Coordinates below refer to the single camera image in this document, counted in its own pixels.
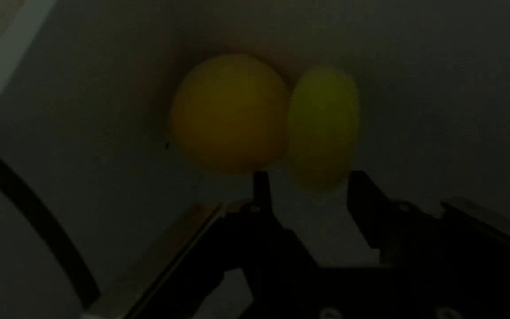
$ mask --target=ball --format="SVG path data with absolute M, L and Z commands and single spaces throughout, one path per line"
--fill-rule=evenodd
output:
M 287 150 L 289 88 L 266 62 L 230 53 L 197 65 L 170 108 L 177 147 L 200 168 L 248 173 Z
M 298 80 L 289 111 L 289 166 L 310 189 L 337 188 L 349 173 L 360 131 L 351 74 L 312 67 Z

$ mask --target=curved black wire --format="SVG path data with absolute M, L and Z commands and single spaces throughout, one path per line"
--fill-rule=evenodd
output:
M 66 230 L 21 177 L 0 159 L 0 191 L 23 212 L 71 280 L 83 306 L 98 296 L 98 283 Z

